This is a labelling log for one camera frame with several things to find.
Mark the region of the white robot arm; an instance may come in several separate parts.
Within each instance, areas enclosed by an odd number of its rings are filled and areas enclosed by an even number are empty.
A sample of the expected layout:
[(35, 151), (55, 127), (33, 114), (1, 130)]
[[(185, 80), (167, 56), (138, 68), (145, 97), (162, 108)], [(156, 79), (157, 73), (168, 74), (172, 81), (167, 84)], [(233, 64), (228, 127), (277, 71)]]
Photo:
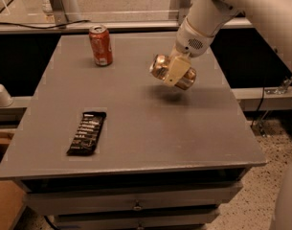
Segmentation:
[[(225, 23), (244, 14), (292, 72), (292, 0), (193, 0), (181, 24), (164, 82), (175, 85)], [(281, 181), (269, 230), (292, 230), (292, 162)]]

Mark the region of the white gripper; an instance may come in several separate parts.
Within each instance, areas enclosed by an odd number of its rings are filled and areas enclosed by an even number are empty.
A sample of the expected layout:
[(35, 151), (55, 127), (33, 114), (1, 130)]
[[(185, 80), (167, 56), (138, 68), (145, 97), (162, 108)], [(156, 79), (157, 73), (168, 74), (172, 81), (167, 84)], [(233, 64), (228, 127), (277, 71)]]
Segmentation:
[(190, 56), (196, 58), (203, 55), (213, 40), (213, 36), (199, 33), (190, 25), (188, 19), (185, 19), (177, 31), (175, 48), (169, 55), (170, 63), (164, 83), (167, 86), (174, 86), (180, 81), (191, 68)]

